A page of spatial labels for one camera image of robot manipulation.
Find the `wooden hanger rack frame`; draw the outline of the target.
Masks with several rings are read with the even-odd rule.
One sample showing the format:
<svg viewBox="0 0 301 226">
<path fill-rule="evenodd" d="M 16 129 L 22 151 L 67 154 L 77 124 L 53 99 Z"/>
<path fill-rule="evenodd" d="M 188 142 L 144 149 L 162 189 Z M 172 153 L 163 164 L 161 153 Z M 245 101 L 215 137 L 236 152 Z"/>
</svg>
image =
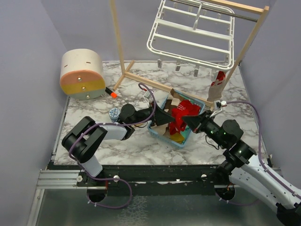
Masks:
<svg viewBox="0 0 301 226">
<path fill-rule="evenodd" d="M 178 10 L 176 7 L 168 8 L 167 6 L 165 6 L 165 0 L 162 0 L 161 3 L 160 3 L 160 6 L 158 8 L 158 13 L 157 13 L 156 19 L 154 21 L 152 31 L 150 32 L 150 36 L 149 36 L 149 40 L 148 40 L 149 44 L 147 44 L 148 46 L 151 46 L 151 43 L 154 41 L 155 37 L 161 37 L 161 38 L 164 38 L 164 39 L 180 42 L 182 44 L 187 44 L 187 45 L 195 46 L 195 47 L 198 47 L 198 48 L 203 48 L 203 49 L 208 49 L 208 50 L 212 50 L 212 51 L 222 52 L 222 50 L 216 49 L 216 48 L 213 48 L 213 47 L 202 46 L 200 44 L 197 45 L 196 43 L 187 42 L 187 41 L 184 41 L 184 40 L 179 40 L 179 39 L 171 38 L 171 37 L 168 37 L 168 36 L 162 36 L 162 35 L 159 36 L 159 34 L 156 34 L 155 31 L 157 30 L 157 27 L 159 26 L 160 21 L 162 22 L 161 24 L 165 24 L 166 26 L 171 26 L 172 27 L 171 22 L 168 22 L 168 21 L 165 21 L 165 20 L 161 19 L 161 16 L 163 15 L 164 9 L 168 9 L 168 10 L 171 10 L 171 11 L 176 11 L 178 13 L 183 13 L 183 14 L 187 14 L 187 15 L 192 15 L 192 14 L 196 15 L 196 20 L 195 20 L 195 23 L 194 23 L 192 28 L 190 28 L 190 27 L 187 27 L 187 28 L 185 27 L 184 28 L 184 26 L 180 25 L 180 24 L 173 25 L 175 28 L 179 28 L 180 30 L 182 29 L 183 31 L 192 32 L 192 33 L 197 33 L 196 29 L 197 29 L 199 18 L 213 20 L 213 18 L 206 17 L 205 15 L 200 15 L 200 12 L 202 10 L 201 9 L 202 6 L 217 9 L 217 10 L 224 10 L 224 11 L 226 11 L 226 8 L 228 7 L 229 9 L 234 8 L 234 9 L 238 9 L 240 11 L 260 15 L 260 17 L 258 19 L 258 22 L 256 23 L 256 25 L 252 29 L 252 32 L 250 33 L 247 41 L 244 44 L 244 47 L 242 48 L 242 50 L 241 50 L 240 54 L 238 55 L 238 57 L 236 58 L 236 60 L 234 61 L 234 58 L 233 58 L 234 53 L 230 53 L 230 52 L 228 53 L 227 51 L 225 53 L 225 54 L 229 55 L 229 60 L 230 60 L 230 57 L 231 57 L 231 62 L 233 63 L 233 66 L 231 67 L 230 72 L 228 73 L 228 75 L 226 74 L 226 79 L 225 79 L 224 86 L 223 86 L 223 91 L 224 91 L 224 89 L 225 89 L 226 85 L 228 84 L 228 82 L 229 82 L 232 74 L 234 73 L 236 67 L 242 61 L 242 59 L 245 56 L 247 50 L 251 46 L 255 36 L 257 35 L 258 30 L 260 29 L 260 27 L 262 26 L 264 20 L 266 19 L 267 15 L 268 15 L 268 12 L 269 12 L 269 6 L 265 6 L 264 8 L 257 8 L 257 7 L 252 7 L 252 6 L 249 6 L 249 5 L 240 4 L 240 3 L 236 3 L 236 2 L 232 2 L 232 1 L 228 1 L 228 0 L 183 0 L 183 1 L 186 2 L 186 3 L 200 5 L 199 8 L 198 8 L 197 14 L 193 14 L 192 12 L 189 12 L 189 11 L 187 11 L 187 12 L 183 11 L 183 10 L 181 11 L 181 10 Z M 109 5 L 110 5 L 110 8 L 111 8 L 111 15 L 112 15 L 113 25 L 114 25 L 114 29 L 115 29 L 115 37 L 116 37 L 118 53 L 119 53 L 120 67 L 121 67 L 121 72 L 122 72 L 121 77 L 119 78 L 119 80 L 117 81 L 117 83 L 115 84 L 113 89 L 116 90 L 121 85 L 123 79 L 128 78 L 128 79 L 132 79 L 134 81 L 145 83 L 146 85 L 151 85 L 152 87 L 155 87 L 155 88 L 163 90 L 163 91 L 170 91 L 172 88 L 167 86 L 167 85 L 163 85 L 159 82 L 155 82 L 155 81 L 149 80 L 145 77 L 142 77 L 142 76 L 139 76 L 139 75 L 136 75 L 136 74 L 133 74 L 133 73 L 129 72 L 129 70 L 132 68 L 132 66 L 135 63 L 134 60 L 132 60 L 130 62 L 130 64 L 128 65 L 128 67 L 125 68 L 115 1 L 110 0 Z M 219 23 L 223 22 L 220 19 L 214 19 L 214 21 L 217 21 Z M 196 66 L 195 71 L 194 71 L 194 76 L 195 77 L 197 77 L 197 75 L 198 75 L 198 71 L 199 71 L 200 66 L 207 67 L 207 68 L 212 68 L 212 69 L 215 69 L 215 70 L 218 70 L 218 71 L 224 71 L 224 72 L 226 71 L 226 69 L 221 68 L 221 66 L 213 66 L 213 63 L 209 63 L 209 62 L 206 63 L 205 61 L 200 61 L 200 60 L 197 61 L 197 60 L 192 59 L 192 58 L 183 57 L 183 56 L 175 55 L 175 54 L 172 55 L 171 53 L 168 53 L 168 52 L 158 52 L 157 50 L 155 51 L 155 50 L 152 50 L 152 49 L 149 49 L 149 50 L 151 50 L 151 52 L 153 52 L 155 54 L 159 54 L 160 56 L 165 56 L 165 57 L 170 57 L 170 58 L 176 59 L 177 60 L 176 69 L 180 68 L 180 65 L 178 63 L 179 62 L 181 63 L 182 61 L 183 62 L 184 61 L 188 62 L 190 64 L 195 64 L 195 66 Z"/>
</svg>

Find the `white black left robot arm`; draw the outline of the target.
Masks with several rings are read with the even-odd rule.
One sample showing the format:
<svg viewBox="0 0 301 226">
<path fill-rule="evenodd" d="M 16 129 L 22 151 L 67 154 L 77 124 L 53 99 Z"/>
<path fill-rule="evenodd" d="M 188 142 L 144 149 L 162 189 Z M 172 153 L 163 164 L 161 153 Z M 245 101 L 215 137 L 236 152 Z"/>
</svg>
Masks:
<svg viewBox="0 0 301 226">
<path fill-rule="evenodd" d="M 136 110 L 132 104 L 126 104 L 116 122 L 96 123 L 91 117 L 82 118 L 62 139 L 62 146 L 70 157 L 88 173 L 88 181 L 98 186 L 103 182 L 103 167 L 95 152 L 104 140 L 127 140 L 134 133 L 134 125 L 151 121 L 164 125 L 175 121 L 175 118 L 162 110 L 155 103 L 142 110 Z"/>
</svg>

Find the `metal hanging rod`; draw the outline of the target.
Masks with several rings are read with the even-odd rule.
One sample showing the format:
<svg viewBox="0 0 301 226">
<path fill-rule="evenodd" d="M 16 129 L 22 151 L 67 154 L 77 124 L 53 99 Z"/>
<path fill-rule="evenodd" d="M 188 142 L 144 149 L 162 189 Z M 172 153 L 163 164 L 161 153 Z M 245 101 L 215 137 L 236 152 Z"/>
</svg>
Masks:
<svg viewBox="0 0 301 226">
<path fill-rule="evenodd" d="M 184 5 L 187 5 L 187 6 L 195 7 L 195 8 L 199 8 L 199 6 L 200 6 L 200 5 L 196 5 L 196 4 L 186 3 L 183 0 L 171 0 L 171 1 L 175 2 L 175 3 L 181 3 L 181 4 L 184 4 Z M 247 20 L 247 21 L 252 21 L 252 22 L 255 22 L 255 23 L 258 22 L 258 19 L 238 15 L 238 14 L 231 13 L 231 12 L 226 12 L 224 10 L 217 10 L 217 9 L 208 8 L 208 7 L 205 7 L 205 6 L 202 6 L 201 9 L 211 11 L 211 12 L 220 13 L 220 14 L 235 17 L 235 18 L 244 19 L 244 20 Z"/>
</svg>

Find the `white plastic clip hanger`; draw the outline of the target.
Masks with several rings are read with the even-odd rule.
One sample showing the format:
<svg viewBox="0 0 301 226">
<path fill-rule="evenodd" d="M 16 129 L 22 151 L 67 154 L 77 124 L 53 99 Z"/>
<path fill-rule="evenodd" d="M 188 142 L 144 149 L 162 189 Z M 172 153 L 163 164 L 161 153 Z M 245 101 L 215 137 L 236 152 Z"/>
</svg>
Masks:
<svg viewBox="0 0 301 226">
<path fill-rule="evenodd" d="M 183 10 L 186 12 L 189 11 L 193 14 L 197 14 L 198 12 L 198 8 L 190 8 L 187 5 L 175 3 L 169 0 L 165 1 L 165 6 L 167 6 L 168 8 L 176 7 L 178 10 Z M 216 12 L 201 10 L 200 15 L 205 15 L 206 17 L 213 18 L 213 20 L 199 18 L 196 29 L 197 33 L 183 31 L 182 29 L 180 30 L 179 28 L 175 28 L 173 26 L 175 24 L 180 24 L 183 25 L 184 28 L 192 28 L 196 20 L 196 15 L 193 14 L 187 15 L 164 9 L 161 19 L 171 22 L 172 27 L 161 24 L 162 22 L 160 21 L 155 33 L 159 34 L 159 36 L 168 36 L 171 38 L 196 43 L 197 45 L 200 44 L 202 46 L 213 47 L 222 50 L 222 52 L 198 48 L 161 37 L 155 37 L 154 41 L 151 43 L 151 46 L 147 45 L 149 44 L 147 41 L 147 49 L 152 49 L 155 51 L 157 50 L 158 52 L 168 52 L 172 55 L 180 55 L 183 57 L 195 59 L 197 61 L 205 61 L 206 63 L 213 63 L 213 66 L 221 66 L 221 68 L 226 69 L 226 72 L 229 71 L 233 66 L 233 63 L 231 62 L 231 57 L 229 60 L 229 55 L 225 53 L 226 51 L 228 53 L 234 53 L 235 18 L 231 18 L 230 16 L 223 14 L 218 14 Z M 214 19 L 220 19 L 223 22 L 219 23 L 217 21 L 214 21 Z M 177 62 L 177 60 L 174 58 L 160 56 L 159 54 L 156 55 L 159 56 L 160 61 L 167 58 Z"/>
</svg>

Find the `red beige reindeer sock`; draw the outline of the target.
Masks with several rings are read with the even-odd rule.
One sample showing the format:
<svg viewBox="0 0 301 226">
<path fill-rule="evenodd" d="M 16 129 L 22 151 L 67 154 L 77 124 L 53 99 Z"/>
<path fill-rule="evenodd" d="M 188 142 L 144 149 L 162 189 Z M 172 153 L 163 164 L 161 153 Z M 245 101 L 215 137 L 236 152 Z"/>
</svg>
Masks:
<svg viewBox="0 0 301 226">
<path fill-rule="evenodd" d="M 212 83 L 208 91 L 207 101 L 213 102 L 221 99 L 225 79 L 226 79 L 225 72 L 212 70 L 212 76 L 211 76 Z"/>
</svg>

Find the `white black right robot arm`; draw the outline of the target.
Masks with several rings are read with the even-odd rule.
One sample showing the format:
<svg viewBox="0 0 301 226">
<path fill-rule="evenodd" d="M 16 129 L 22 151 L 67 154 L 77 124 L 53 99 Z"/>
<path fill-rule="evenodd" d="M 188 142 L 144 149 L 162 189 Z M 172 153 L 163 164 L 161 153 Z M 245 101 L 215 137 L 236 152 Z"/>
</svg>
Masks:
<svg viewBox="0 0 301 226">
<path fill-rule="evenodd" d="M 219 126 L 214 122 L 211 111 L 182 119 L 194 133 L 204 132 L 225 150 L 225 161 L 216 169 L 219 183 L 230 181 L 247 190 L 275 211 L 283 225 L 301 224 L 300 189 L 276 173 L 252 147 L 241 140 L 243 131 L 236 120 L 226 120 Z"/>
</svg>

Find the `cream ribbed sock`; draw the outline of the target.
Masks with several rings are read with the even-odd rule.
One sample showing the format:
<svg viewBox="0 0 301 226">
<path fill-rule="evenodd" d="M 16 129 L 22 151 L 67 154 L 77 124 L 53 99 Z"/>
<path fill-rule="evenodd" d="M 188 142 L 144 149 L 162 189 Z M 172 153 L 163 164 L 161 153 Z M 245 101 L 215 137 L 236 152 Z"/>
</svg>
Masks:
<svg viewBox="0 0 301 226">
<path fill-rule="evenodd" d="M 173 99 L 173 100 L 166 100 L 165 103 L 161 106 L 161 109 L 163 109 L 166 113 L 172 114 L 172 110 L 174 108 L 177 108 L 179 105 L 180 101 L 178 99 Z M 169 131 L 169 123 L 164 124 L 164 125 L 154 125 L 150 126 L 150 128 L 157 132 L 158 135 L 163 136 L 165 138 L 170 139 L 170 131 Z"/>
</svg>

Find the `red santa sock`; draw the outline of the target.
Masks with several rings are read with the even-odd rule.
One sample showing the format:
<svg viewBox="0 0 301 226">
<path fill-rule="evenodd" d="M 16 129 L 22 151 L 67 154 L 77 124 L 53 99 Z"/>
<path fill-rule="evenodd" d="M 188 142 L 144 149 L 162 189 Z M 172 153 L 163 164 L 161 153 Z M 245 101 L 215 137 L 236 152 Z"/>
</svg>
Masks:
<svg viewBox="0 0 301 226">
<path fill-rule="evenodd" d="M 199 105 L 192 104 L 191 101 L 185 99 L 180 104 L 172 109 L 172 117 L 175 121 L 169 123 L 170 135 L 185 131 L 187 124 L 183 121 L 184 116 L 196 116 L 199 114 L 201 107 Z"/>
</svg>

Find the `blue perforated plastic basket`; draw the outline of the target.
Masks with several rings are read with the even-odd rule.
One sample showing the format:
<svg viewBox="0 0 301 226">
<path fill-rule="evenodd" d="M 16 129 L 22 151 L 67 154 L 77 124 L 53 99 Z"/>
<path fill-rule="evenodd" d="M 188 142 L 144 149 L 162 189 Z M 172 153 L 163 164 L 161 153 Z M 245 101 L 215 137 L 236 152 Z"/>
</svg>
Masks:
<svg viewBox="0 0 301 226">
<path fill-rule="evenodd" d="M 182 117 L 200 115 L 205 108 L 205 103 L 172 89 L 160 108 L 173 116 L 175 121 L 161 126 L 149 125 L 149 133 L 176 148 L 184 148 L 191 134 L 191 129 Z"/>
</svg>

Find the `black mounting rail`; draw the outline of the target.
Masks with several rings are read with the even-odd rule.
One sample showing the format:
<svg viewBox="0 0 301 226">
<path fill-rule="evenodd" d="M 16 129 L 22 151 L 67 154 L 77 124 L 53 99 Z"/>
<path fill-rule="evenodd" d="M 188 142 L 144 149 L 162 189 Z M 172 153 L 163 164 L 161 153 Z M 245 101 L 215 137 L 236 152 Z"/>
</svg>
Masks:
<svg viewBox="0 0 301 226">
<path fill-rule="evenodd" d="M 42 179 L 52 189 L 80 189 L 108 196 L 215 195 L 232 191 L 228 178 L 219 179 L 217 165 L 105 165 L 101 178 L 118 176 L 123 182 L 89 179 L 78 166 L 49 164 Z"/>
</svg>

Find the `orange black highlighter pen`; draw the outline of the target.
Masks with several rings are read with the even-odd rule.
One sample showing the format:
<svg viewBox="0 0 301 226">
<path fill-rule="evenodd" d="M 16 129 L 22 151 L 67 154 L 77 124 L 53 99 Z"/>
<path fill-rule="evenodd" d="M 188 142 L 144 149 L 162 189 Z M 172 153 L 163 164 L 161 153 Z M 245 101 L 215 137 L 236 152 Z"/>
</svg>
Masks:
<svg viewBox="0 0 301 226">
<path fill-rule="evenodd" d="M 117 94 L 113 92 L 111 89 L 109 89 L 108 87 L 105 88 L 105 92 L 113 98 L 117 97 Z"/>
</svg>

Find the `yellow sock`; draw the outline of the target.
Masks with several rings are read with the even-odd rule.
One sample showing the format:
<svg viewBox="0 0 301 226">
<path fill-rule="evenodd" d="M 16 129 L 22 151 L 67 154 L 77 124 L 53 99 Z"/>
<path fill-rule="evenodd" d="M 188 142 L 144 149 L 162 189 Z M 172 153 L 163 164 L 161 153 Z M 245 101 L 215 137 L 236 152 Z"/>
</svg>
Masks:
<svg viewBox="0 0 301 226">
<path fill-rule="evenodd" d="M 185 137 L 180 133 L 175 133 L 170 136 L 170 139 L 178 144 L 182 144 L 185 140 Z"/>
</svg>

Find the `pastel round drawer box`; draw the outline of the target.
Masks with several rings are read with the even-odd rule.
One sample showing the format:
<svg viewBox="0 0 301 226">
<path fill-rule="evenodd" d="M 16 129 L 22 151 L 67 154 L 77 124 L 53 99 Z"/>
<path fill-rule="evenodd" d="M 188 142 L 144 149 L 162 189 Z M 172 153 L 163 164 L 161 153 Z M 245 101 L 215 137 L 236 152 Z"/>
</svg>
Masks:
<svg viewBox="0 0 301 226">
<path fill-rule="evenodd" d="M 67 51 L 62 56 L 60 87 L 76 100 L 90 100 L 105 93 L 101 57 L 90 49 Z"/>
</svg>

